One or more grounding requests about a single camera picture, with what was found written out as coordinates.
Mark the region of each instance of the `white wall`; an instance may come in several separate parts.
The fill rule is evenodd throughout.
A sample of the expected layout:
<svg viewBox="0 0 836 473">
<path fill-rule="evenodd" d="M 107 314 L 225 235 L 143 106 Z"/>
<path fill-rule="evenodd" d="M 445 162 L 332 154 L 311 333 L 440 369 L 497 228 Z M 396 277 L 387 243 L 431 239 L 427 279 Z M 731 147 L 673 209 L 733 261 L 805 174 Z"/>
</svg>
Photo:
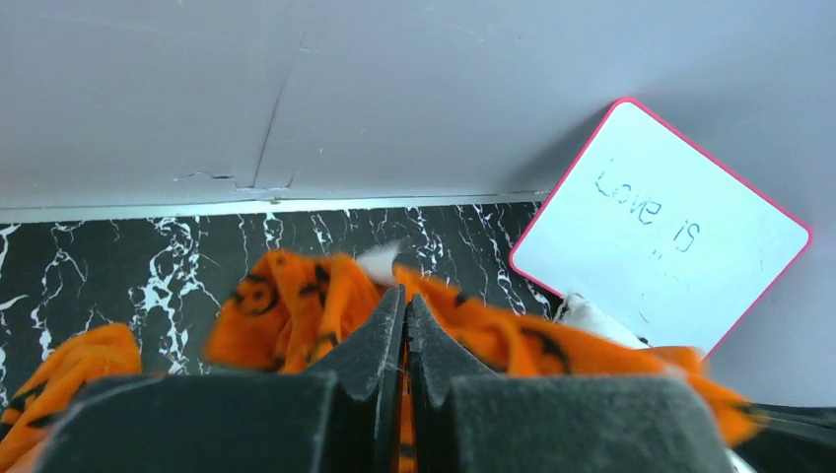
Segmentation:
<svg viewBox="0 0 836 473">
<path fill-rule="evenodd" d="M 834 25 L 831 0 L 3 0 L 0 209 L 544 190 L 632 95 L 816 231 L 715 373 L 833 404 Z"/>
</svg>

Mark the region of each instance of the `orange cloth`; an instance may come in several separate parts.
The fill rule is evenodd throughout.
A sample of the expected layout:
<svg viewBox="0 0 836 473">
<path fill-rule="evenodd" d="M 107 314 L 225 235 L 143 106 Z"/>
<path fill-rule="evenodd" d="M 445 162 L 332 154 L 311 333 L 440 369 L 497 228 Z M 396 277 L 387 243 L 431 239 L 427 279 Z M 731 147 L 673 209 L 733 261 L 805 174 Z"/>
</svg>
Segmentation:
<svg viewBox="0 0 836 473">
<path fill-rule="evenodd" d="M 763 421 L 748 414 L 753 411 L 745 399 L 703 377 L 704 366 L 692 349 L 622 348 L 539 317 L 485 306 L 405 267 L 396 266 L 394 274 L 408 301 L 423 296 L 452 338 L 496 371 L 511 376 L 678 375 L 709 405 L 728 445 L 753 437 Z M 360 327 L 384 291 L 347 255 L 304 258 L 270 251 L 224 303 L 205 357 L 241 368 L 300 372 Z M 31 471 L 48 428 L 87 382 L 140 370 L 139 350 L 121 323 L 61 344 L 0 416 L 0 472 Z M 408 386 L 402 396 L 400 443 L 399 471 L 415 471 Z"/>
<path fill-rule="evenodd" d="M 0 472 L 32 469 L 48 428 L 87 382 L 139 371 L 139 349 L 127 325 L 106 325 L 61 344 L 0 416 Z"/>
<path fill-rule="evenodd" d="M 510 376 L 677 375 L 706 401 L 722 438 L 737 445 L 759 431 L 748 401 L 704 377 L 693 349 L 631 350 L 540 317 L 485 306 L 436 278 L 395 266 L 406 298 L 420 294 L 448 334 L 485 365 Z M 345 340 L 385 291 L 348 255 L 264 255 L 224 304 L 204 347 L 215 363 L 300 372 Z M 404 392 L 399 471 L 414 471 L 412 404 Z"/>
</svg>

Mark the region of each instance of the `whiteboard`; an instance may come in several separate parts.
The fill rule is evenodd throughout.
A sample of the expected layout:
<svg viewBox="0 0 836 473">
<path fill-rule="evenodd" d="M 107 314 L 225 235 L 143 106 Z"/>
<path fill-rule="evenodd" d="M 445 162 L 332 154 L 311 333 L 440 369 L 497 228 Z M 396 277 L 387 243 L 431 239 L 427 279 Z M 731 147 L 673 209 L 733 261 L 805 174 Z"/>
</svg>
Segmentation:
<svg viewBox="0 0 836 473">
<path fill-rule="evenodd" d="M 617 101 L 511 252 L 653 346 L 710 352 L 810 241 L 808 227 L 633 99 Z"/>
</svg>

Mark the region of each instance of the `marble pattern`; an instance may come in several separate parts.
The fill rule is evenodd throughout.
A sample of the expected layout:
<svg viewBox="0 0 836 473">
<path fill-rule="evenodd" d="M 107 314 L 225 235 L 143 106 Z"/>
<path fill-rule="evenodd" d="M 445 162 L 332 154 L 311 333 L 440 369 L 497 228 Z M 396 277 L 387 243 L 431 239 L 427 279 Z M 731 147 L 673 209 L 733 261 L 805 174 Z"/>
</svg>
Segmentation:
<svg viewBox="0 0 836 473">
<path fill-rule="evenodd" d="M 536 204 L 0 225 L 0 402 L 55 347 L 127 323 L 146 371 L 208 372 L 202 341 L 218 308 L 268 248 L 358 254 L 410 237 L 399 260 L 517 313 L 553 297 L 510 268 Z"/>
</svg>

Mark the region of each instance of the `white baseboard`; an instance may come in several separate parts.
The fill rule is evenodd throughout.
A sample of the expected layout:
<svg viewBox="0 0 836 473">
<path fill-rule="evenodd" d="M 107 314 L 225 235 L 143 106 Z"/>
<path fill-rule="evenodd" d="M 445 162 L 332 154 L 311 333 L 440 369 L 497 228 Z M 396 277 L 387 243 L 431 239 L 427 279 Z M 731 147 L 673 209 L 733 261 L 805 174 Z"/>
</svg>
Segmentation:
<svg viewBox="0 0 836 473">
<path fill-rule="evenodd" d="M 220 204 L 131 205 L 102 207 L 43 207 L 0 209 L 0 223 L 73 222 L 95 220 L 152 219 L 193 215 L 263 214 L 318 212 L 325 210 L 432 207 L 438 205 L 506 204 L 541 202 L 548 191 L 503 195 L 461 195 L 445 197 L 385 197 L 372 199 L 298 199 L 245 201 Z"/>
</svg>

